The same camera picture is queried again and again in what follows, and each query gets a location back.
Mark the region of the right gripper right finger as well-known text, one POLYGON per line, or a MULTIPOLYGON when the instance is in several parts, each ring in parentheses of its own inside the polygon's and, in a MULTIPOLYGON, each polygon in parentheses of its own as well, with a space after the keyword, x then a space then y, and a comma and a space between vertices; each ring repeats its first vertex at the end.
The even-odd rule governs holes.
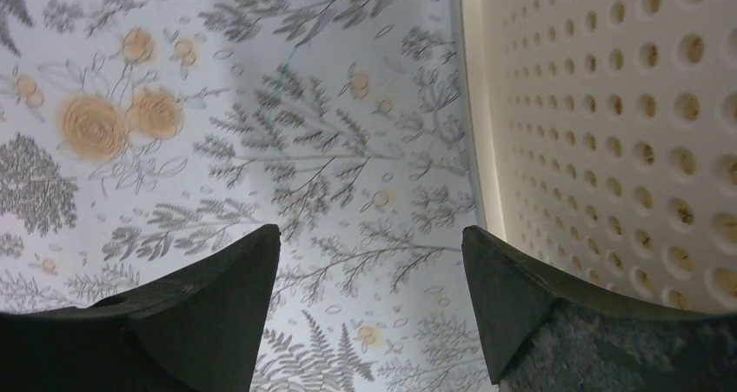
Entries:
POLYGON ((477 226, 463 264, 490 381, 502 391, 733 391, 736 317, 614 293, 477 226))

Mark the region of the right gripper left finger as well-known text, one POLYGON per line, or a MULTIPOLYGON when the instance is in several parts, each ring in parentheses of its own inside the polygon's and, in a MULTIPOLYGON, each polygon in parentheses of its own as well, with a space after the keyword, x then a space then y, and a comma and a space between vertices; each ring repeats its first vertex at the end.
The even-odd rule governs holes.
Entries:
POLYGON ((87 308, 2 314, 2 390, 248 390, 280 247, 266 224, 87 308))

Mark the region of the cream large container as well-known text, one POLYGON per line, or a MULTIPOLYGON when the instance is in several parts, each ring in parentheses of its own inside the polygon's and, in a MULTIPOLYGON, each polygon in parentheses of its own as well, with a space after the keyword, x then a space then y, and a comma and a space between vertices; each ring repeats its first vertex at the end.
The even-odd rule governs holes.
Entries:
POLYGON ((459 0, 480 224, 625 296, 736 309, 736 0, 459 0))

